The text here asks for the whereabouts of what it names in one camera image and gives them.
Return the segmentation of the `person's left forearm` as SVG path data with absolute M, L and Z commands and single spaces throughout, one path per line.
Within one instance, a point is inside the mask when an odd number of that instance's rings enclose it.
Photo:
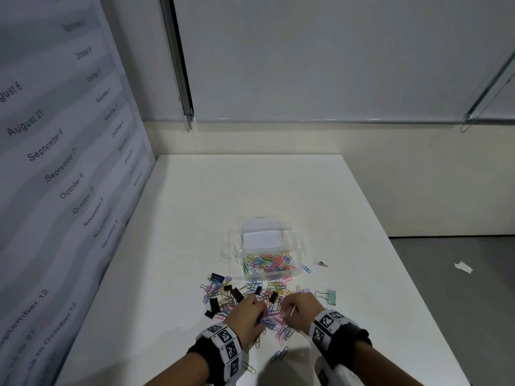
M 187 353 L 144 386 L 204 386 L 209 378 L 205 359 L 196 352 Z

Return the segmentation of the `metal blind rail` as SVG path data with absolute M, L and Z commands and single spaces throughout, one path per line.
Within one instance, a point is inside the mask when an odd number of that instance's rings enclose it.
M 183 112 L 185 129 L 189 133 L 193 128 L 195 111 L 186 70 L 175 3 L 174 0 L 158 1 L 161 9 L 166 39 L 170 50 L 170 57 L 178 89 L 179 101 Z
M 475 124 L 515 127 L 515 50 L 467 112 L 460 132 Z

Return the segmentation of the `person's right forearm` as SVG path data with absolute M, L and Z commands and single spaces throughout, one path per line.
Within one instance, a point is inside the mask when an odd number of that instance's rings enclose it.
M 354 345 L 353 373 L 364 386 L 424 386 L 371 345 Z

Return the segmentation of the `clear plastic storage box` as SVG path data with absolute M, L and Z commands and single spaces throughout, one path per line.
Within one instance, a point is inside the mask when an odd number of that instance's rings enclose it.
M 297 277 L 305 257 L 302 235 L 289 222 L 270 217 L 248 219 L 229 231 L 220 253 L 230 275 L 245 281 Z

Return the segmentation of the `wrist marker band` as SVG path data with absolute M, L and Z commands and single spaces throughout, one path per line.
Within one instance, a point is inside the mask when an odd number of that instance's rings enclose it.
M 324 310 L 312 321 L 308 335 L 326 362 L 354 370 L 355 345 L 372 345 L 369 332 L 335 310 Z
M 212 386 L 235 386 L 246 371 L 248 354 L 241 347 L 237 334 L 224 323 L 211 325 L 202 331 L 187 353 L 200 355 L 209 369 L 206 382 Z

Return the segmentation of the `person's left hand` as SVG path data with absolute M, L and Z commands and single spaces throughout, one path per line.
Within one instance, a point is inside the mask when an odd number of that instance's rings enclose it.
M 248 350 L 262 334 L 250 332 L 249 295 L 231 310 L 224 323 L 237 334 L 242 350 Z

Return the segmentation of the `left wrist marker band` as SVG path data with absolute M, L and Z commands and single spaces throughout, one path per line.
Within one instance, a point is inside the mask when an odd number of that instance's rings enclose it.
M 212 386 L 235 386 L 246 371 L 248 354 L 241 347 L 237 334 L 224 323 L 211 325 L 202 331 L 187 353 L 200 355 L 209 369 L 206 382 Z

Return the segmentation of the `white roller blind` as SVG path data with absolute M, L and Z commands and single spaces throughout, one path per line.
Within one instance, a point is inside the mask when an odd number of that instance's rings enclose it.
M 458 123 L 515 0 L 173 0 L 198 121 Z

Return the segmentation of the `heap of boxed paper clips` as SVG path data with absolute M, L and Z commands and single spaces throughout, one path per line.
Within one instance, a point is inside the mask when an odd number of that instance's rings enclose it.
M 289 253 L 250 254 L 242 259 L 245 274 L 271 274 L 298 269 Z

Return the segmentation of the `white wrist device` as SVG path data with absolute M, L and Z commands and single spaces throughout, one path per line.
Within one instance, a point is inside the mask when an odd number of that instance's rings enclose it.
M 314 372 L 320 386 L 353 386 L 349 370 L 340 364 L 332 368 L 323 356 L 316 359 Z

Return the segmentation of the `white paper label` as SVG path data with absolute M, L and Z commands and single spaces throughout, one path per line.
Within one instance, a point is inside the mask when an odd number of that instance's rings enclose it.
M 266 230 L 242 232 L 242 246 L 244 249 L 271 249 L 284 246 L 281 230 Z

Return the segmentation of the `printed date banner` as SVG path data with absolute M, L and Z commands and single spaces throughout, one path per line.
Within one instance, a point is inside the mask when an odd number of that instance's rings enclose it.
M 0 0 L 0 386 L 52 386 L 155 165 L 100 0 Z

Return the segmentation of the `person's right hand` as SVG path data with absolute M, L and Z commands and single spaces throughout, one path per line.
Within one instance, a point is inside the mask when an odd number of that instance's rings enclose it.
M 297 292 L 287 296 L 297 297 L 295 314 L 297 323 L 296 327 L 293 329 L 308 335 L 315 317 L 325 310 L 324 306 L 311 292 Z

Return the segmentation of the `group of black binder clips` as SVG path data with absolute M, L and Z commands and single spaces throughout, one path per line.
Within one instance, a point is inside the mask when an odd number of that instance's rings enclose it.
M 209 319 L 225 320 L 229 312 L 250 294 L 264 301 L 268 312 L 272 312 L 279 303 L 279 291 L 274 285 L 265 286 L 263 280 L 249 280 L 245 283 L 236 281 L 230 276 L 212 273 L 208 282 L 200 287 L 204 291 L 203 304 L 206 306 L 204 316 Z

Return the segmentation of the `right wrist marker band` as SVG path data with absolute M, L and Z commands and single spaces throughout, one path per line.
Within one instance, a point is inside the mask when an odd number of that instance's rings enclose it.
M 369 332 L 335 310 L 324 310 L 312 321 L 308 335 L 326 362 L 354 370 L 355 345 L 372 345 Z

